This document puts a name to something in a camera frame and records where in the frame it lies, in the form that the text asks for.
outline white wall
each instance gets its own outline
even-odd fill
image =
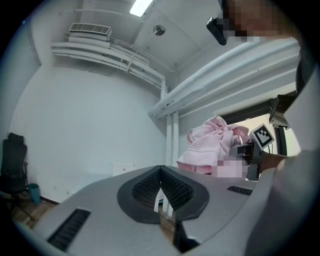
[[[166,122],[153,123],[147,115],[159,99],[159,90],[116,69],[107,77],[42,66],[10,125],[10,132],[25,137],[30,182],[61,202],[66,189],[76,192],[88,174],[111,177],[112,164],[164,164]]]
[[[62,42],[73,22],[79,19],[75,12],[62,11],[80,8],[78,0],[46,0],[31,14],[35,50],[43,65],[52,66],[55,58],[51,54],[50,44]]]
[[[28,24],[25,22],[16,31],[0,62],[0,166],[2,141],[8,136],[15,107],[38,68],[39,65],[29,41]]]

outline gray surface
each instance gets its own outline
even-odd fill
[[[204,211],[196,219],[182,222],[186,235],[203,243],[228,223],[246,203],[249,196],[227,190],[230,186],[237,186],[253,190],[255,181],[246,181],[243,178],[216,178],[195,172],[181,171],[170,167],[177,173],[201,183],[210,194],[210,200]]]
[[[234,218],[225,223],[216,235],[185,255],[244,255],[248,238],[266,205],[274,173],[275,168],[265,170],[248,200]],[[210,230],[211,223],[207,222],[201,227],[201,230],[204,229]]]
[[[180,254],[159,225],[135,222],[118,205],[120,186],[150,169],[152,167],[90,184],[45,215],[34,232],[48,239],[76,208],[80,208],[91,211],[91,214],[66,251],[70,255]]]
[[[122,184],[152,168],[153,166],[139,169],[90,184],[45,215],[34,231],[48,239],[76,208],[80,208],[91,211],[91,215],[66,251],[70,255],[180,255],[166,239],[159,225],[135,222],[122,211],[117,201],[117,193]],[[169,168],[203,184],[210,194],[208,205],[201,215],[182,223],[189,238],[204,242],[190,253],[198,250],[206,252],[206,241],[215,237],[215,234],[218,238],[223,234],[218,240],[218,247],[223,244],[223,247],[230,247],[225,244],[228,236],[238,246],[237,236],[232,238],[233,230],[237,235],[244,232],[245,235],[239,242],[244,247],[268,196],[272,175],[265,174],[256,183],[243,178],[215,178],[175,167]],[[253,192],[251,196],[247,196],[228,191],[227,188],[232,185],[253,189]]]

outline pink towel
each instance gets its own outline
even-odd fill
[[[221,156],[228,156],[230,148],[241,145],[241,140],[249,140],[249,129],[237,124],[227,125],[220,116],[214,116],[205,121],[203,125],[191,129],[187,135],[190,144],[176,161],[178,167],[186,171],[208,174],[212,167],[218,166]]]

